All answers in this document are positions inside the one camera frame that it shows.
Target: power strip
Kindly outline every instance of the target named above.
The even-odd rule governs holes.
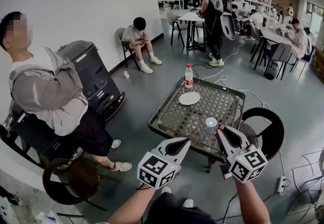
[[[286,191],[286,177],[282,176],[279,178],[279,184],[278,184],[278,195],[282,196],[285,194]]]

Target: table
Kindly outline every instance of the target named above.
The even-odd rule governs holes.
[[[181,1],[182,6],[184,7],[184,1],[183,0],[157,0],[159,3],[163,3],[164,9],[166,9],[166,2],[173,3],[173,2],[179,2],[179,9],[181,9]]]
[[[206,143],[206,119],[214,117],[218,124],[239,129],[242,118],[245,95],[220,85],[193,78],[193,86],[184,86],[184,76],[164,99],[148,121],[149,128],[165,138],[187,137],[191,140],[191,149],[208,157],[209,171],[216,161],[224,161],[214,135]],[[200,100],[193,105],[182,105],[179,97],[195,91]]]
[[[259,42],[257,48],[255,49],[254,54],[250,60],[252,62],[254,56],[258,52],[259,47],[261,47],[257,62],[254,66],[254,70],[257,68],[257,65],[260,61],[263,50],[267,47],[267,40],[275,42],[275,43],[292,44],[292,42],[288,38],[286,38],[285,36],[278,35],[275,30],[270,29],[268,26],[261,26],[260,30],[262,33],[262,38],[261,38],[261,41]]]
[[[196,49],[199,48],[203,52],[206,52],[206,32],[205,32],[205,19],[202,19],[198,16],[195,12],[188,12],[184,16],[180,17],[178,20],[185,20],[188,21],[188,32],[187,32],[187,42],[186,42],[186,49]],[[195,35],[195,24],[196,22],[202,22],[203,24],[203,30],[204,30],[204,43],[198,43],[194,40]]]

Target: sock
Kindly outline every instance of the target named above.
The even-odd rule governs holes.
[[[151,53],[148,53],[150,55],[150,58],[154,58],[153,51]]]
[[[144,63],[144,60],[143,59],[142,60],[139,60],[138,62],[140,63],[140,67],[145,66],[145,63]]]

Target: wire mesh table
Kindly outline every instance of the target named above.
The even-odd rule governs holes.
[[[182,105],[179,97],[192,91],[200,94],[200,100],[193,105]],[[149,119],[148,126],[166,138],[189,138],[191,149],[208,157],[210,172],[216,161],[225,159],[213,132],[219,124],[239,129],[244,100],[241,92],[196,78],[188,89],[182,77]],[[216,127],[206,126],[209,117],[217,120]]]

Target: floor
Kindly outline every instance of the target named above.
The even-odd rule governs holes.
[[[120,91],[125,91],[126,101],[120,111],[107,123],[107,130],[115,139],[121,139],[122,145],[112,151],[109,157],[112,160],[125,160],[133,164],[132,170],[125,173],[111,173],[101,168],[100,171],[110,175],[119,181],[103,180],[99,191],[93,198],[94,202],[101,204],[107,209],[106,212],[97,210],[90,205],[80,206],[81,213],[91,222],[107,221],[108,217],[134,192],[139,185],[136,179],[137,164],[147,151],[156,147],[163,137],[153,133],[147,126],[147,121],[176,82],[183,76],[187,63],[208,65],[207,53],[201,51],[187,51],[183,49],[181,41],[174,38],[170,45],[171,26],[166,19],[166,13],[161,11],[161,20],[165,37],[154,43],[154,54],[163,61],[162,65],[152,65],[148,55],[144,52],[144,60],[153,69],[153,74],[144,74],[137,70],[133,62],[129,63],[127,71],[129,79],[125,79],[123,73],[125,67],[119,69],[113,75],[113,79]],[[224,39],[221,55],[224,58],[237,51],[238,45],[244,43],[239,35],[235,40]],[[319,151],[324,146],[322,133],[324,132],[324,86],[317,78],[313,68],[306,66],[299,77],[302,65],[289,73],[286,71],[283,80],[270,81],[263,77],[264,67],[260,66],[253,70],[254,63],[250,63],[250,51],[253,46],[252,40],[246,40],[239,53],[230,57],[225,62],[225,70],[220,75],[227,75],[226,84],[236,89],[250,89],[263,102],[267,102],[271,109],[279,115],[285,126],[285,141],[281,148],[285,175],[291,181],[290,187],[295,191],[292,171],[293,167],[307,164],[301,156],[306,153]],[[206,69],[195,66],[194,69],[199,78],[218,73],[221,68]],[[214,82],[219,76],[208,78]],[[261,106],[261,102],[250,92],[246,95],[244,109]],[[264,120],[253,121],[256,130],[264,128]],[[312,162],[317,161],[319,154],[312,155]],[[296,182],[301,185],[312,177],[309,167],[296,169]],[[267,165],[261,176],[253,183],[262,200],[277,192],[277,181],[282,176],[279,154]],[[219,163],[215,163],[212,173],[207,173],[207,158],[189,151],[182,163],[180,175],[170,183],[170,188],[178,199],[192,198],[196,206],[208,212],[214,219],[224,216],[228,201],[236,193],[234,181],[224,180]],[[312,190],[318,190],[317,183]],[[318,192],[311,191],[314,199]],[[304,215],[302,213],[286,217],[286,214],[297,198],[290,189],[283,196],[272,196],[265,204],[269,210],[272,223],[297,223]],[[303,194],[293,212],[307,209],[310,205],[310,196]],[[228,211],[228,217],[240,215],[239,200],[234,199]],[[314,219],[314,209],[310,209],[301,223],[317,223]],[[228,218],[227,224],[243,223],[241,217]]]

